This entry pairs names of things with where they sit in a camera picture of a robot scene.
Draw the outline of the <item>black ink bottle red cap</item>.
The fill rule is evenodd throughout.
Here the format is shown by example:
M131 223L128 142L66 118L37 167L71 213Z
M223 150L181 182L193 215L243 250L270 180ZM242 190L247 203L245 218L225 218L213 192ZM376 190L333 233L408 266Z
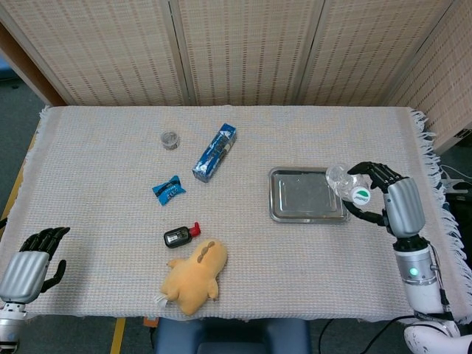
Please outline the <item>black ink bottle red cap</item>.
M201 233L200 225L195 222L190 228L186 226L165 232L163 235L166 247L174 249L192 241L193 238L199 236Z

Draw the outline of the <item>transparent plastic water bottle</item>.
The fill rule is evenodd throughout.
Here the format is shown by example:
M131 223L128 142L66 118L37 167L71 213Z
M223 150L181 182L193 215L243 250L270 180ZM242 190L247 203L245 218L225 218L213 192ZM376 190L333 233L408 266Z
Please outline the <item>transparent plastic water bottle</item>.
M325 173L328 186L343 201L364 206L370 202L371 192L361 174L349 174L346 164L335 164Z

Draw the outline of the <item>blue chair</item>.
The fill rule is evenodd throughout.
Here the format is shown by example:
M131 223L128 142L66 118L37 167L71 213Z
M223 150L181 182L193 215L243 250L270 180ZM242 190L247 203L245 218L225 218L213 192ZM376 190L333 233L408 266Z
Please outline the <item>blue chair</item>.
M161 318L150 340L153 354L311 354L302 319Z

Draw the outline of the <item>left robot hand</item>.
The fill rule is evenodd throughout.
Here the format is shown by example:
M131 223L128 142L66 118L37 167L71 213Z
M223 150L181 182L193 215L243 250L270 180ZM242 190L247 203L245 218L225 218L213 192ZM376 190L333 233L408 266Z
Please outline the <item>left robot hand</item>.
M63 279L67 262L61 260L53 277L46 274L50 262L69 227L44 229L30 235L16 252L0 280L0 300L29 304Z

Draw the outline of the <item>stainless steel tray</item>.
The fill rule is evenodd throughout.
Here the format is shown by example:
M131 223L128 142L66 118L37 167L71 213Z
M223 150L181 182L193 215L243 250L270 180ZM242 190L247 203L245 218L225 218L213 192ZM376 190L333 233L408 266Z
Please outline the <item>stainless steel tray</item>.
M268 213L278 223L342 224L350 219L329 187L325 167L275 167L268 173Z

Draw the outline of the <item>small blue snack packet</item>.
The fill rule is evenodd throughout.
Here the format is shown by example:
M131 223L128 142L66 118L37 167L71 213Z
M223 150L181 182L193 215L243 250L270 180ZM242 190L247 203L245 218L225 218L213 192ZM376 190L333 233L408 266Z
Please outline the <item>small blue snack packet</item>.
M186 192L178 176L173 176L169 181L153 187L152 191L162 206L166 205L175 196Z

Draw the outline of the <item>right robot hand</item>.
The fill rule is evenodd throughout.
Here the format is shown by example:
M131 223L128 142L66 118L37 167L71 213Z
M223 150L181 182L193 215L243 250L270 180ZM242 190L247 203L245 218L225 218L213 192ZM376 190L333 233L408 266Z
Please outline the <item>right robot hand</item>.
M344 206L356 218L383 226L396 237L411 238L419 235L426 224L420 194L413 178L396 173L385 164L360 162L347 171L348 174L368 175L371 188L383 193L384 209L381 214L359 209L353 202L345 201Z

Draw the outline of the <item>woven folding screen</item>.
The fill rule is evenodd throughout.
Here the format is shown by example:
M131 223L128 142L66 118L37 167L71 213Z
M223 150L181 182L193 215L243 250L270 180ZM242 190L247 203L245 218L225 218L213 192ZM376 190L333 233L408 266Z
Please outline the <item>woven folding screen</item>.
M472 139L472 0L0 0L53 105L409 106Z

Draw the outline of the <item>yellow plush toy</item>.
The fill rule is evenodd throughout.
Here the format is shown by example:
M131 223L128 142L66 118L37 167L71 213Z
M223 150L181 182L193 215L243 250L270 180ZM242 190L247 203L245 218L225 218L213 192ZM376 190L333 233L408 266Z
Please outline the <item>yellow plush toy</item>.
M161 308L174 302L183 314L195 314L208 299L218 298L217 277L226 261L227 248L221 241L201 242L188 258L167 262L170 272L153 301Z

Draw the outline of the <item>white woven tablecloth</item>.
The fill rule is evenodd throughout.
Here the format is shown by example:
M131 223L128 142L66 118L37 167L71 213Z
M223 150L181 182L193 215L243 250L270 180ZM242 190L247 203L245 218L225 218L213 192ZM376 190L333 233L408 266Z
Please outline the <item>white woven tablecloth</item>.
M212 178L192 173L220 127L237 139ZM160 135L180 144L165 150ZM268 213L274 167L329 167L374 161L412 177L437 248L454 317L472 320L472 276L455 223L434 189L423 119L402 107L215 106L46 108L27 155L24 180L0 240L0 276L24 240L67 226L49 267L62 281L40 295L33 315L164 316L153 298L167 262L196 247L164 245L163 234L198 222L200 240L228 250L219 296L198 316L392 319L410 313L385 229L350 218L288 224ZM185 193L162 206L152 188L178 176Z

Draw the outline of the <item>small clear round container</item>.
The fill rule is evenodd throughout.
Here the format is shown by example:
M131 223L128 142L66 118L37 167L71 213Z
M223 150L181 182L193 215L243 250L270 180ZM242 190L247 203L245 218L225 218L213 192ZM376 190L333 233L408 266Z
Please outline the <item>small clear round container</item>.
M165 150L175 150L180 144L180 136L175 131L165 131L160 140Z

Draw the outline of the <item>long blue cookie box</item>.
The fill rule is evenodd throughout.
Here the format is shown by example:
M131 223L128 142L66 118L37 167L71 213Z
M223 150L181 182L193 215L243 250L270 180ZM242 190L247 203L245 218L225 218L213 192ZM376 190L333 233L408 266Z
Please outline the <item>long blue cookie box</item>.
M237 129L224 123L192 169L194 177L207 183L232 149L236 139Z

